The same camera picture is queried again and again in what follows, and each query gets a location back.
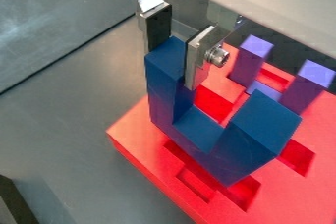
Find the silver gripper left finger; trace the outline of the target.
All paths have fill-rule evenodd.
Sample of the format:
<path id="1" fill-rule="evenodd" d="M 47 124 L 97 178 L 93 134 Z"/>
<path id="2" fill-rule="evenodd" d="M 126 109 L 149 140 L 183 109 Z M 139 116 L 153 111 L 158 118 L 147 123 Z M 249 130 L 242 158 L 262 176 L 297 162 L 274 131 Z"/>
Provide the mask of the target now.
<path id="1" fill-rule="evenodd" d="M 150 52 L 170 36 L 171 5 L 163 0 L 135 0 L 137 26 L 142 32 L 143 50 Z"/>

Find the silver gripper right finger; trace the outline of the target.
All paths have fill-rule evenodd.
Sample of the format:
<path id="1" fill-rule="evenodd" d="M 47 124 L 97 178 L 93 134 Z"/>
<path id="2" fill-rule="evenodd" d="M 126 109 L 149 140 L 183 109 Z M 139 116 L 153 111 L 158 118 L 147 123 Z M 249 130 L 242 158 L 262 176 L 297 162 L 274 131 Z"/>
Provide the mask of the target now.
<path id="1" fill-rule="evenodd" d="M 185 87 L 194 90 L 206 79 L 210 65 L 221 68 L 229 53 L 221 48 L 227 31 L 218 25 L 206 26 L 186 41 Z"/>

